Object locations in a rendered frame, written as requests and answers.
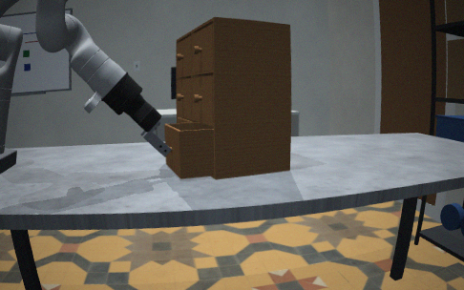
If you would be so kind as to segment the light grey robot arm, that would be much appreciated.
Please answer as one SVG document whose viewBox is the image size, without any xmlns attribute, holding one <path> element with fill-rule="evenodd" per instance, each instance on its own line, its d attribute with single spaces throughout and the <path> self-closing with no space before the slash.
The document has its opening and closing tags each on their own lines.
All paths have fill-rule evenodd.
<svg viewBox="0 0 464 290">
<path fill-rule="evenodd" d="M 0 18 L 19 0 L 0 0 Z M 65 14 L 68 0 L 37 0 L 35 31 L 46 52 L 66 49 L 72 57 L 71 67 L 87 83 L 109 58 L 93 41 L 79 20 Z M 66 19 L 66 20 L 65 20 Z M 0 24 L 0 154 L 5 152 L 11 90 L 16 63 L 23 40 L 21 29 Z"/>
</svg>

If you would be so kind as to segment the brown wooden chest of drawers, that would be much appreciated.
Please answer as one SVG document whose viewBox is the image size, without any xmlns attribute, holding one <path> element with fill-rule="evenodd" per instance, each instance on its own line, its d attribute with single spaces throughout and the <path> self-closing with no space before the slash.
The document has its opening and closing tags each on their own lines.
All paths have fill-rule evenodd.
<svg viewBox="0 0 464 290">
<path fill-rule="evenodd" d="M 213 70 L 192 73 L 192 34 L 213 24 Z M 290 171 L 290 25 L 213 17 L 191 35 L 191 115 L 214 126 L 214 179 Z M 214 123 L 193 118 L 192 78 L 213 74 Z"/>
</svg>

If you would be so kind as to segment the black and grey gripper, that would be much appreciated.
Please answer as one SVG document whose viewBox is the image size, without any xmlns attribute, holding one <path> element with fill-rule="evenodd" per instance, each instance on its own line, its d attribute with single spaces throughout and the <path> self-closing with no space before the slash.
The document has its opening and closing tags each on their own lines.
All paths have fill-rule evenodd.
<svg viewBox="0 0 464 290">
<path fill-rule="evenodd" d="M 90 113 L 104 101 L 118 115 L 123 112 L 144 130 L 140 135 L 166 157 L 172 149 L 153 133 L 161 114 L 141 96 L 142 88 L 116 62 L 108 58 L 89 78 L 87 84 L 95 94 L 84 104 Z"/>
</svg>

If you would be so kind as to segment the brown wooden drawer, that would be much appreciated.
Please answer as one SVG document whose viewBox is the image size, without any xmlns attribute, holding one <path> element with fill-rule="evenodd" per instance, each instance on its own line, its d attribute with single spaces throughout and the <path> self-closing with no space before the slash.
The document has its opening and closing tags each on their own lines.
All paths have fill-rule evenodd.
<svg viewBox="0 0 464 290">
<path fill-rule="evenodd" d="M 213 75 L 192 78 L 193 118 L 214 123 Z"/>
<path fill-rule="evenodd" d="M 213 70 L 213 24 L 192 34 L 192 73 L 209 70 Z"/>
<path fill-rule="evenodd" d="M 166 164 L 180 179 L 214 175 L 214 126 L 164 124 L 164 131 L 165 144 L 172 149 Z"/>
<path fill-rule="evenodd" d="M 191 35 L 177 44 L 177 76 L 191 73 Z"/>
<path fill-rule="evenodd" d="M 192 117 L 191 115 L 191 78 L 177 80 L 177 112 L 178 114 Z"/>
<path fill-rule="evenodd" d="M 184 118 L 184 117 L 182 117 Z M 187 119 L 187 120 L 186 120 Z M 191 122 L 191 119 L 188 119 L 188 118 L 184 118 L 184 119 L 181 119 L 181 118 L 178 118 L 178 123 L 188 123 L 188 122 Z"/>
</svg>

